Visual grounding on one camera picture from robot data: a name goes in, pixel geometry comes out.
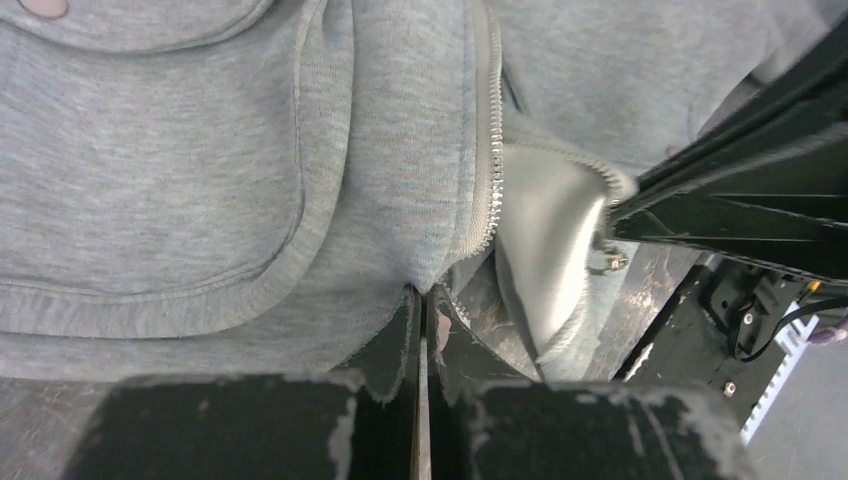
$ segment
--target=bolt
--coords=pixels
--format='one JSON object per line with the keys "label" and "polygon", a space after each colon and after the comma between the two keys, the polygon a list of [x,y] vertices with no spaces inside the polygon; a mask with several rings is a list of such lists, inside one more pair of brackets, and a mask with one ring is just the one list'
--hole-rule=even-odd
{"label": "bolt", "polygon": [[733,382],[727,382],[724,384],[724,396],[730,398],[733,394],[736,393],[736,384]]}

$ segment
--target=gray garment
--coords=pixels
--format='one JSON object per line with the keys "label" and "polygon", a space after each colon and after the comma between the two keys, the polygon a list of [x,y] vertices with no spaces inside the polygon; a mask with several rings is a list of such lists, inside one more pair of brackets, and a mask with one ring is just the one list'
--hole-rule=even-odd
{"label": "gray garment", "polygon": [[[0,375],[325,370],[459,260],[466,1],[103,3],[0,5]],[[520,106],[630,173],[783,41],[757,0],[492,4]]]}

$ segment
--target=purple cable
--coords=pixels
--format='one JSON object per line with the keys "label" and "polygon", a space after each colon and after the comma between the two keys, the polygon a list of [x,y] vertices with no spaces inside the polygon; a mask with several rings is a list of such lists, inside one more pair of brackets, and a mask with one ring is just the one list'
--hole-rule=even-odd
{"label": "purple cable", "polygon": [[839,342],[846,338],[848,338],[848,310],[845,310],[842,320],[839,323],[811,333],[807,341],[815,345],[824,345],[826,343]]}

